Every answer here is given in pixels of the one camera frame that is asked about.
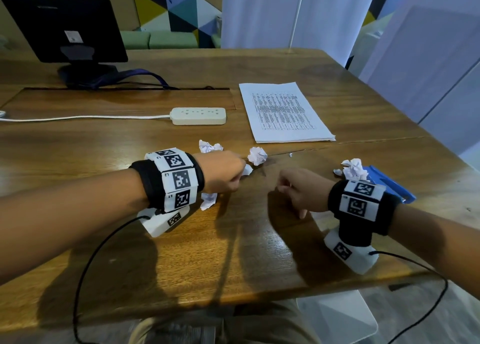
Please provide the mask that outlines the stack of printed paper sheets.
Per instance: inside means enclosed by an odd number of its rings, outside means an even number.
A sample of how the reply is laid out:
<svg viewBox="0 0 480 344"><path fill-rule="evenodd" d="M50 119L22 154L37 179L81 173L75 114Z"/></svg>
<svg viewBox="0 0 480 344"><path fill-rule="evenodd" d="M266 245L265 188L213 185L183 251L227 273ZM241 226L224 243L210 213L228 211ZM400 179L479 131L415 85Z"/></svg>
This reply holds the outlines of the stack of printed paper sheets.
<svg viewBox="0 0 480 344"><path fill-rule="evenodd" d="M296 82L239 84L256 143L335 141Z"/></svg>

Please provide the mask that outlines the black computer monitor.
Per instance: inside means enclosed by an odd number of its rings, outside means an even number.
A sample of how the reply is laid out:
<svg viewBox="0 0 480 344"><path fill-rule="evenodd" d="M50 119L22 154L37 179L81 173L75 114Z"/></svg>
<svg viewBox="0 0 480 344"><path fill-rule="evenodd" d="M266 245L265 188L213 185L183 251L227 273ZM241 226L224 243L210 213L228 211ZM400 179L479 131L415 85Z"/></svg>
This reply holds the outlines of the black computer monitor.
<svg viewBox="0 0 480 344"><path fill-rule="evenodd" d="M110 0L2 0L42 63L71 89L95 90L126 76L113 63L128 55Z"/></svg>

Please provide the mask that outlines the white power strip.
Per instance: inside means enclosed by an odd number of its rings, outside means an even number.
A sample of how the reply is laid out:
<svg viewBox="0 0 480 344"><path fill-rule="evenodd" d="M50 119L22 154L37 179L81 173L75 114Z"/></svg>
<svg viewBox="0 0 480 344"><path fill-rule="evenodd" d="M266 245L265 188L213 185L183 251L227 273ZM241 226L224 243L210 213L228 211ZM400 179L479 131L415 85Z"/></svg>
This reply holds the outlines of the white power strip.
<svg viewBox="0 0 480 344"><path fill-rule="evenodd" d="M176 107L169 113L174 125L224 125L227 121L225 108L221 107Z"/></svg>

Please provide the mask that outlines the person's left hand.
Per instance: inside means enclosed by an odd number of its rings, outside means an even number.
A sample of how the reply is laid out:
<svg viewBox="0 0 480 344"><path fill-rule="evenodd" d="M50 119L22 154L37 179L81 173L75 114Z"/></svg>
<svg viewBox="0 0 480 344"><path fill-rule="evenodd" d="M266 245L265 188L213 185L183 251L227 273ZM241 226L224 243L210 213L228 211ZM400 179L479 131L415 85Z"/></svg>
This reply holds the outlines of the person's left hand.
<svg viewBox="0 0 480 344"><path fill-rule="evenodd" d="M212 151L196 153L193 158L198 163L204 178L202 193L231 193L228 191L228 171L234 155L232 151Z"/></svg>

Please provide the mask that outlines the white pole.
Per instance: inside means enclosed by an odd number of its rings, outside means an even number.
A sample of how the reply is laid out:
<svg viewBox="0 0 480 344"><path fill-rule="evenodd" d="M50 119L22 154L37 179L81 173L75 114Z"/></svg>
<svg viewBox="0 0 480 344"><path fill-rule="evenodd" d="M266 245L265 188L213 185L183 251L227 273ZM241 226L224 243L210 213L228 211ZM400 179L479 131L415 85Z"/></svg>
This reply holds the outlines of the white pole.
<svg viewBox="0 0 480 344"><path fill-rule="evenodd" d="M288 42L288 46L287 46L288 49L292 48L293 39L294 39L296 27L297 27L298 18L299 18L299 13L300 13L301 6L302 6L302 1L303 0L298 0L297 1L297 7L296 7L295 16L294 16L294 19L293 19L293 24L292 24L291 33L290 33L290 37L289 37L289 42Z"/></svg>

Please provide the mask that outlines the person's left forearm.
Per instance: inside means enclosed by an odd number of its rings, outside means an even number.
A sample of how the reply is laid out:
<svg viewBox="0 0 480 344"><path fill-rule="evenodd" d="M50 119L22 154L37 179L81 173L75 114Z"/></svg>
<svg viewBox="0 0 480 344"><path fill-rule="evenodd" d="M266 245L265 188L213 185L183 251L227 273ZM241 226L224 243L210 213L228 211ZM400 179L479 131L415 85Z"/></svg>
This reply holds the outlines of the person's left forearm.
<svg viewBox="0 0 480 344"><path fill-rule="evenodd" d="M148 206L134 169L0 197L0 286Z"/></svg>

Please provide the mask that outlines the large crumpled white paper ball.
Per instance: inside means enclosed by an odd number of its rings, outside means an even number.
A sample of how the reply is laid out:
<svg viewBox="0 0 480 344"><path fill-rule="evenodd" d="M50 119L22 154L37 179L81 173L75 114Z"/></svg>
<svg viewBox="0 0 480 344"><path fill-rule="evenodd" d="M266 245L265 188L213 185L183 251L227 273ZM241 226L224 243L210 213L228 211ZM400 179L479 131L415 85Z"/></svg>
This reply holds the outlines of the large crumpled white paper ball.
<svg viewBox="0 0 480 344"><path fill-rule="evenodd" d="M342 169L334 169L334 175L352 181L369 181L369 172L363 167L361 159L345 159L341 162Z"/></svg>

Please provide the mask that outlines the blue plastic folder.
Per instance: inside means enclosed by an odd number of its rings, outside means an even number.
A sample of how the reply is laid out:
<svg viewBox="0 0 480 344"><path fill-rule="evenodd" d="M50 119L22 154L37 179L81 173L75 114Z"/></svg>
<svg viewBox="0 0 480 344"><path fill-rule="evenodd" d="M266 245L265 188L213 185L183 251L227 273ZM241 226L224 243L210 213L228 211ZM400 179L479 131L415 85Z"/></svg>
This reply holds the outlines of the blue plastic folder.
<svg viewBox="0 0 480 344"><path fill-rule="evenodd" d="M369 165L364 167L364 169L368 173L369 181L385 186L386 192L398 196L402 203L411 204L417 200L417 197L409 190L378 170L375 166Z"/></svg>

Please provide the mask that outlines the person's right forearm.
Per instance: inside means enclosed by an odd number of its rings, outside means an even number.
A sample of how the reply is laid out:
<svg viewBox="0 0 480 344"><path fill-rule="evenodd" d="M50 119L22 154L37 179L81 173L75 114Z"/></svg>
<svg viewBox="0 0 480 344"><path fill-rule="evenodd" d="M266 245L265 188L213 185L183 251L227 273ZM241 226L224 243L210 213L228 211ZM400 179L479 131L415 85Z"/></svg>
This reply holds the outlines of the person's right forearm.
<svg viewBox="0 0 480 344"><path fill-rule="evenodd" d="M480 301L480 230L401 204L388 236Z"/></svg>

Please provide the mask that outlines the colourful geometric wall panel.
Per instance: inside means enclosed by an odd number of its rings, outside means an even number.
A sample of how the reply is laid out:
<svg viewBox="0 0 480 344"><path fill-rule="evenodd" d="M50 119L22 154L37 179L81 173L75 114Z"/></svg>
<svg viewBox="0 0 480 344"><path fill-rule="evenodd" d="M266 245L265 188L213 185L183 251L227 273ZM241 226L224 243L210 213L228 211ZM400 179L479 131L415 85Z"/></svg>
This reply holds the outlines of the colourful geometric wall panel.
<svg viewBox="0 0 480 344"><path fill-rule="evenodd" d="M193 32L221 37L221 11L207 0L134 0L140 26L133 31Z"/></svg>

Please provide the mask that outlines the person's right hand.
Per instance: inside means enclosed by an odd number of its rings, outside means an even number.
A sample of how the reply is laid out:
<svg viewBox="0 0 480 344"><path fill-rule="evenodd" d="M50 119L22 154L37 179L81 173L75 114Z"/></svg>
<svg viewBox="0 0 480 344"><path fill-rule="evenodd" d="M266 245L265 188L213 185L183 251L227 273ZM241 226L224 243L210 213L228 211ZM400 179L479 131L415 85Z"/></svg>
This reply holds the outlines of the person's right hand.
<svg viewBox="0 0 480 344"><path fill-rule="evenodd" d="M300 209L324 213L328 209L328 197L335 185L325 177L303 168L286 168L279 172L277 190L285 194L299 216Z"/></svg>

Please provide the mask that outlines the green sofa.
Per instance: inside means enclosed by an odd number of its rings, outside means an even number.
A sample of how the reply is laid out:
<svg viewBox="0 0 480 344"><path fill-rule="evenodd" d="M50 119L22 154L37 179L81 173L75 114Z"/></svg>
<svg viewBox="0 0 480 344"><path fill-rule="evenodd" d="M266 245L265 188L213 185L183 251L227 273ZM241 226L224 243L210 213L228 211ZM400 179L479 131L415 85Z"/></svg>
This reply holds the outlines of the green sofa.
<svg viewBox="0 0 480 344"><path fill-rule="evenodd" d="M221 38L217 34L195 29L193 32L171 31L121 31L126 50L159 49L220 49Z"/></svg>

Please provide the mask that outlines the white partition panel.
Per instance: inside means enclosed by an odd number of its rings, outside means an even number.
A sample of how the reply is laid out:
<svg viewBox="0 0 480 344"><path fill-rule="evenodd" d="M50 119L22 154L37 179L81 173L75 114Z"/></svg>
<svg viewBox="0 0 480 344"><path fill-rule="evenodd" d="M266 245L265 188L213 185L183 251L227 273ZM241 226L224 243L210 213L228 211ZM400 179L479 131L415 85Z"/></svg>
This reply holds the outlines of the white partition panel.
<svg viewBox="0 0 480 344"><path fill-rule="evenodd" d="M359 79L466 152L480 142L480 0L402 0Z"/></svg>
<svg viewBox="0 0 480 344"><path fill-rule="evenodd" d="M288 48L298 0L223 0L223 49ZM372 0L302 0L292 48L345 66Z"/></svg>

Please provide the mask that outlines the white chair seat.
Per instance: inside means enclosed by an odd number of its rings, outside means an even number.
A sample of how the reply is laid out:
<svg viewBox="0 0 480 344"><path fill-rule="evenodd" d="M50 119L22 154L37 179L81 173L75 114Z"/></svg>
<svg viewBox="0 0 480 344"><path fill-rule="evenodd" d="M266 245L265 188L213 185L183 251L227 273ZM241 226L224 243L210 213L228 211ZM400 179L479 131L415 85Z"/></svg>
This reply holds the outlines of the white chair seat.
<svg viewBox="0 0 480 344"><path fill-rule="evenodd" d="M378 332L359 290L299 297L297 305L322 344L355 344Z"/></svg>

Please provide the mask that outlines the black wristband with marker tags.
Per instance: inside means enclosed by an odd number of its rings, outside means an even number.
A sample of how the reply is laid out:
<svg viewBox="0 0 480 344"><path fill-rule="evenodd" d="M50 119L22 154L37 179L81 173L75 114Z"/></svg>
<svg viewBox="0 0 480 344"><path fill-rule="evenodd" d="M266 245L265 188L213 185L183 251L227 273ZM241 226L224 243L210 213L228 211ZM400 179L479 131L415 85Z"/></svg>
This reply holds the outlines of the black wristband with marker tags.
<svg viewBox="0 0 480 344"><path fill-rule="evenodd" d="M373 234L387 236L402 199L380 184L342 180L331 188L328 210L339 220L340 240L355 247L371 245Z"/></svg>
<svg viewBox="0 0 480 344"><path fill-rule="evenodd" d="M195 204L197 193L205 186L198 161L176 147L147 153L129 168L141 178L148 207L161 214Z"/></svg>

